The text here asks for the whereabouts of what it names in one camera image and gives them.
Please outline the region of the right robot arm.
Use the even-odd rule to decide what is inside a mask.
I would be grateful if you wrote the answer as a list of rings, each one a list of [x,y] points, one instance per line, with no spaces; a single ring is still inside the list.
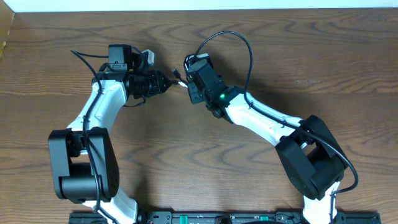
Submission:
[[[303,194],[303,217],[309,223],[330,223],[337,215],[331,193],[347,166],[343,152],[311,137],[336,143],[326,124],[315,115],[307,119],[278,112],[243,89],[227,86],[216,74],[208,54],[187,55],[183,63],[193,104],[205,102],[216,118],[243,126],[272,144],[294,187]]]

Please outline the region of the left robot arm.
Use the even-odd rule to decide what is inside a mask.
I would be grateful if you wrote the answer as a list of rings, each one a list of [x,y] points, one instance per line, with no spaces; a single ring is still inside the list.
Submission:
[[[172,82],[153,68],[155,54],[126,44],[111,44],[108,62],[93,70],[91,95],[65,129],[48,138],[55,194],[90,207],[98,223],[147,223],[138,203],[120,188],[119,166],[109,133],[129,98],[164,93]]]

